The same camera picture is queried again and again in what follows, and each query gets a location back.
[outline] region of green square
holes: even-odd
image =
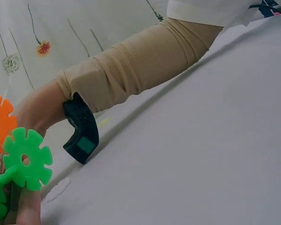
[[[87,154],[90,154],[95,147],[95,144],[90,142],[87,138],[82,137],[77,145],[84,150]]]

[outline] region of hand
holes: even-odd
[[[55,80],[35,90],[15,110],[18,127],[34,129],[44,137],[49,127],[65,119],[65,101],[67,99]]]
[[[11,192],[10,198],[13,199],[15,194],[18,204],[7,214],[4,222],[0,221],[0,225],[41,225],[41,194],[40,192],[31,192],[26,188],[20,191],[18,197],[17,191]]]
[[[41,225],[41,193],[9,184],[4,189],[9,212],[0,225]]]

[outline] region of white shirt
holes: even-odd
[[[281,0],[169,0],[167,10],[173,19],[223,27],[247,25],[271,14],[281,14]]]

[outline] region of ribbed fabric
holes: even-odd
[[[188,69],[208,51],[221,30],[222,27],[167,18],[61,71],[57,80],[68,99],[78,92],[96,113]]]

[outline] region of background fabric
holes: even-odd
[[[154,25],[168,0],[0,0],[0,95],[14,105],[78,64]]]

